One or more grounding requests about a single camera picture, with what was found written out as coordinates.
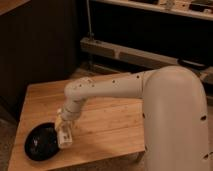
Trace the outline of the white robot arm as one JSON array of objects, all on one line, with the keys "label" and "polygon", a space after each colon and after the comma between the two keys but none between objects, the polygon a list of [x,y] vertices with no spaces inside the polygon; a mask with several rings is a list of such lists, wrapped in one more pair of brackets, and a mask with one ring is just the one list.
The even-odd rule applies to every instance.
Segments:
[{"label": "white robot arm", "polygon": [[55,121],[60,148],[72,145],[72,124],[87,99],[141,99],[146,171],[210,171],[207,99],[192,71],[167,66],[100,82],[82,78],[68,83],[64,95]]}]

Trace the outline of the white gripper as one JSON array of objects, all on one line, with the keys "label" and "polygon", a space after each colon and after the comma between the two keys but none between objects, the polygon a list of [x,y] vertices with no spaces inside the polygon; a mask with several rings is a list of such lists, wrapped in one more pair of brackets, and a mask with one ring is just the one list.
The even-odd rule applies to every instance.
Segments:
[{"label": "white gripper", "polygon": [[73,122],[75,122],[80,117],[79,112],[70,112],[66,108],[59,108],[57,110],[57,117],[55,122],[55,130],[58,131],[62,125],[68,124],[67,129],[70,134],[73,130]]}]

